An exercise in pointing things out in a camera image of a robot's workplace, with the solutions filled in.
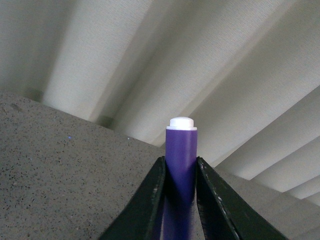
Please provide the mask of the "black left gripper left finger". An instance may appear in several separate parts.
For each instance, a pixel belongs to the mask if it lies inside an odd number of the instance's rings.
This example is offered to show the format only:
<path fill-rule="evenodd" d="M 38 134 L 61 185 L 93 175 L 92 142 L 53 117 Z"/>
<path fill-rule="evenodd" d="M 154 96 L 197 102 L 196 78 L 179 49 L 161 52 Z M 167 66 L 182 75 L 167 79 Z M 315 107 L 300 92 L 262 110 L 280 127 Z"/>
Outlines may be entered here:
<path fill-rule="evenodd" d="M 164 211 L 165 158 L 159 157 L 100 240 L 159 240 Z"/>

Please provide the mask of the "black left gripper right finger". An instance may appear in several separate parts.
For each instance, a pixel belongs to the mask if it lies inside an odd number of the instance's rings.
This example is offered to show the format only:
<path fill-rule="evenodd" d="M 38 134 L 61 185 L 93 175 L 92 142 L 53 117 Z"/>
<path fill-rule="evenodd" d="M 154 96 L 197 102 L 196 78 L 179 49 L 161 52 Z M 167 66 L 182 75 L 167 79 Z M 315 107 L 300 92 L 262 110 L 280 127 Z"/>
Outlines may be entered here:
<path fill-rule="evenodd" d="M 206 240 L 286 240 L 201 157 L 196 159 L 196 203 Z"/>

